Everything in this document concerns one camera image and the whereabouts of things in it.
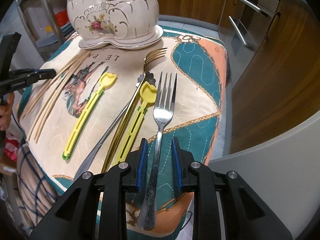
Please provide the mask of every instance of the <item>fork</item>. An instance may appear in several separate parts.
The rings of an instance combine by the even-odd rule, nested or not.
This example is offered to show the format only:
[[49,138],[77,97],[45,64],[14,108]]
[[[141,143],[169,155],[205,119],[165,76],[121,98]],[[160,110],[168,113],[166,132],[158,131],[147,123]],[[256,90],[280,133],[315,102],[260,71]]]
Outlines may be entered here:
[[167,76],[168,76],[168,73],[165,74],[164,88],[162,91],[161,101],[160,101],[160,90],[161,90],[162,72],[161,72],[161,75],[159,78],[158,90],[157,90],[157,95],[156,95],[156,102],[155,102],[155,106],[153,109],[153,118],[155,119],[155,121],[158,125],[155,155],[153,157],[153,163],[152,163],[152,167],[151,167],[148,188],[147,188],[146,195],[144,197],[142,207],[140,210],[140,214],[138,217],[138,221],[137,221],[137,225],[139,228],[141,228],[143,230],[148,230],[148,231],[152,230],[156,226],[156,218],[157,218],[156,192],[157,192],[157,180],[158,180],[162,133],[163,133],[164,127],[172,120],[173,110],[174,110],[174,102],[176,99],[177,74],[176,74],[175,80],[174,80],[171,104],[170,104],[170,93],[171,93],[172,73],[170,74],[169,85],[168,85],[168,89],[167,89],[168,93],[166,96]]

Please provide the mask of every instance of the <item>oven handle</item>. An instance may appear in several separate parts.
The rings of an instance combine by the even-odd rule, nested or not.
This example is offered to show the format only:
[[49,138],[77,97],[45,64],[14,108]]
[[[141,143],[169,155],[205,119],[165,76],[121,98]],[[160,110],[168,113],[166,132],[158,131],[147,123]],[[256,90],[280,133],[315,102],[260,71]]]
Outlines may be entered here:
[[255,4],[249,2],[248,0],[240,0],[241,2],[245,3],[247,6],[250,6],[253,10],[258,13],[261,13],[261,8],[256,6]]
[[273,17],[274,13],[269,11],[267,8],[264,8],[263,6],[259,7],[251,2],[249,2],[248,0],[239,0],[241,2],[243,2],[244,4],[246,4],[247,6],[251,7],[253,10],[255,10],[256,12],[262,14],[265,17]]
[[239,36],[239,39],[240,39],[242,45],[243,45],[244,47],[246,47],[246,48],[249,48],[248,43],[245,41],[244,37],[242,36],[242,34],[241,34],[238,26],[237,26],[236,23],[234,22],[233,18],[232,18],[231,16],[229,16],[228,18],[229,18],[229,20],[230,20],[233,28],[235,29],[237,35]]

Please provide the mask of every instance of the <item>yellow plastic spoon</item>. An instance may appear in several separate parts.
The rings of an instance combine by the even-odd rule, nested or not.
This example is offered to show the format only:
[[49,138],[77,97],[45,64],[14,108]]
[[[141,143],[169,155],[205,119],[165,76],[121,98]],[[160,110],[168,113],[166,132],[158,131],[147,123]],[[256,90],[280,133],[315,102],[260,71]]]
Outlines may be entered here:
[[140,89],[140,97],[142,98],[142,104],[138,107],[132,122],[130,123],[129,129],[124,136],[120,149],[117,153],[116,160],[113,165],[120,162],[124,162],[127,154],[129,153],[131,146],[136,138],[144,115],[147,110],[147,104],[152,104],[156,101],[157,89],[154,85],[150,85],[145,82]]
[[82,113],[73,128],[69,140],[67,142],[66,147],[64,148],[64,152],[62,154],[62,158],[67,160],[70,158],[73,149],[76,145],[78,137],[84,127],[85,123],[88,120],[89,115],[91,114],[92,110],[94,109],[96,103],[98,102],[99,98],[102,96],[104,89],[108,86],[111,86],[116,81],[117,75],[105,72],[99,79],[100,87],[94,93],[94,95],[90,98],[89,102],[82,110]]

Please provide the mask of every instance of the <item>quilted cloth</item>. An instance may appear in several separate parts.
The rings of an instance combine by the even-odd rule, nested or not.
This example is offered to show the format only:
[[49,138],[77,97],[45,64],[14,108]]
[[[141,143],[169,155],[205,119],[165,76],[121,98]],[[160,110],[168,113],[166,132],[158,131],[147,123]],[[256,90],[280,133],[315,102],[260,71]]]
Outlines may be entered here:
[[[136,89],[137,78],[142,73],[145,56],[155,49],[168,48],[166,57],[154,62],[151,69],[157,81],[161,71],[178,74],[174,116],[165,128],[160,153],[157,226],[149,232],[141,231],[136,226],[151,171],[157,131],[157,125],[153,120],[153,107],[150,106],[132,147],[132,150],[137,149],[141,138],[147,138],[149,155],[145,186],[138,194],[126,194],[129,239],[147,237],[140,233],[175,239],[174,236],[179,232],[181,219],[193,195],[181,194],[175,188],[170,150],[171,139],[177,136],[180,147],[192,152],[196,161],[203,163],[209,161],[215,135],[219,129],[221,100],[225,93],[227,53],[223,43],[215,38],[202,37],[174,28],[163,28],[163,38],[145,49],[132,51],[107,46],[91,51],[90,56],[75,71],[62,91],[45,123],[38,143],[35,143],[34,135],[28,142],[30,151],[45,176],[57,192],[62,194],[71,185],[71,180],[82,161],[131,99]],[[42,68],[61,69],[66,62],[80,52],[78,46],[80,39],[80,37],[74,38],[64,51],[46,62]],[[98,80],[105,71],[118,74],[117,81],[105,90],[83,129],[71,158],[64,161],[61,155],[68,137],[85,104],[97,90]],[[32,98],[42,86],[43,82],[34,84],[29,91],[30,97]],[[55,85],[50,87],[33,111],[20,120],[25,134],[29,133],[39,109],[54,88]],[[21,103],[20,111],[23,109],[23,104],[25,102]],[[94,174],[101,172],[114,133],[115,129],[106,139],[89,168]]]

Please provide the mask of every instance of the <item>wooden skewer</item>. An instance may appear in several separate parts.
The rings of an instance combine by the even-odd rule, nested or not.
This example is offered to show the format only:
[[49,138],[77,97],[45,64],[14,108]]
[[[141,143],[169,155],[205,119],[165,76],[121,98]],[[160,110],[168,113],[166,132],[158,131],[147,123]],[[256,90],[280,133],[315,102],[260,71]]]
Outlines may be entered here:
[[[78,65],[77,63],[80,62],[79,65],[81,65],[81,64],[84,62],[84,60],[87,58],[88,55],[89,55],[89,52],[85,53],[85,54],[84,54],[78,61],[76,61],[76,63],[74,63],[74,64],[75,64],[75,65]],[[60,84],[66,79],[67,73],[66,73],[66,75],[65,75],[63,78],[61,78],[61,79],[59,80],[59,82],[58,82],[58,84],[57,84],[56,87],[59,87]],[[30,141],[31,134],[32,134],[32,132],[33,132],[35,126],[36,126],[36,123],[38,122],[38,120],[39,120],[39,118],[40,118],[43,110],[45,109],[47,103],[51,100],[52,95],[55,93],[55,91],[56,91],[56,89],[51,93],[51,95],[49,96],[47,102],[41,107],[40,111],[38,112],[35,120],[33,121],[33,124],[32,124],[32,126],[31,126],[31,129],[30,129],[30,131],[29,131],[29,133],[28,133],[27,141]]]
[[58,97],[60,96],[63,88],[65,87],[65,85],[69,82],[70,77],[72,76],[72,74],[78,69],[78,67],[81,65],[81,62],[78,62],[77,64],[75,64],[74,66],[72,66],[70,68],[70,70],[68,71],[68,73],[66,73],[66,77],[63,79],[63,82],[61,82],[61,84],[59,85],[59,87],[55,90],[53,96],[50,98],[50,100],[48,100],[45,103],[45,111],[44,114],[42,116],[42,120],[40,122],[40,124],[38,125],[36,134],[35,134],[35,142],[38,142],[40,133],[42,132],[42,129],[44,127],[45,122],[47,121],[47,118],[55,104],[55,102],[57,101]]
[[33,98],[25,107],[20,119],[23,119],[26,115],[28,115],[31,110],[33,109],[33,107],[35,106],[35,104],[39,101],[39,99],[41,98],[41,96],[44,94],[44,92],[46,92],[48,90],[48,88],[61,76],[61,74],[63,72],[65,72],[68,68],[70,68],[70,66],[72,64],[74,64],[77,59],[81,57],[80,55],[75,55],[71,60],[68,61],[67,64],[65,64],[65,66],[57,73],[57,75],[49,80],[48,82],[46,82],[44,84],[44,86],[39,90],[39,92],[36,94],[36,97]]

